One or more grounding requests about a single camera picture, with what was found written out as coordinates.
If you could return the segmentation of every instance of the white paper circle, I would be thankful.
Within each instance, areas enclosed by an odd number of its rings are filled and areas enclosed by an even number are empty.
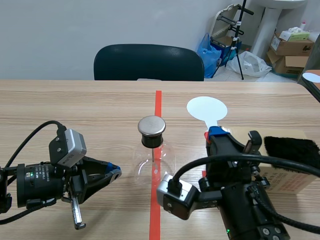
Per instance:
[[[186,109],[194,118],[205,121],[208,128],[218,126],[217,121],[223,119],[228,113],[227,106],[222,101],[209,96],[191,99]]]
[[[302,77],[305,80],[308,80],[310,82],[313,83],[320,83],[320,76],[314,74],[314,73],[310,73],[310,72],[305,72],[304,74],[302,74]]]

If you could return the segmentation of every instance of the black sponge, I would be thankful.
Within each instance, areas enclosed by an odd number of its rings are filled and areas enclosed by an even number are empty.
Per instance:
[[[292,160],[320,169],[320,149],[312,140],[266,136],[264,147],[270,157]]]

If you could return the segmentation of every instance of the white sink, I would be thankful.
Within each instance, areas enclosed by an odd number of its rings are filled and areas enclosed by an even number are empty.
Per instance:
[[[303,5],[306,0],[255,0],[254,2],[269,9],[295,9]]]
[[[308,0],[253,0],[253,3],[265,7],[265,11],[251,52],[259,58],[264,59],[277,27],[282,9],[299,8],[307,1]]]

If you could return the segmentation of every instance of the white plastic bag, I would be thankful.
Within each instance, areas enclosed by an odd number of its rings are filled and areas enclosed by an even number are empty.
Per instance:
[[[239,55],[242,73],[252,77],[262,77],[271,71],[272,67],[268,66],[264,60],[245,51]],[[234,71],[240,74],[239,64],[237,57],[234,57],[226,65],[228,70]]]

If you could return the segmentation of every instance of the metal lid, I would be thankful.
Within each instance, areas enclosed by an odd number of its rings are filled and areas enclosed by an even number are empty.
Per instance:
[[[166,122],[159,116],[146,116],[138,123],[138,131],[146,137],[161,135],[166,129]]]

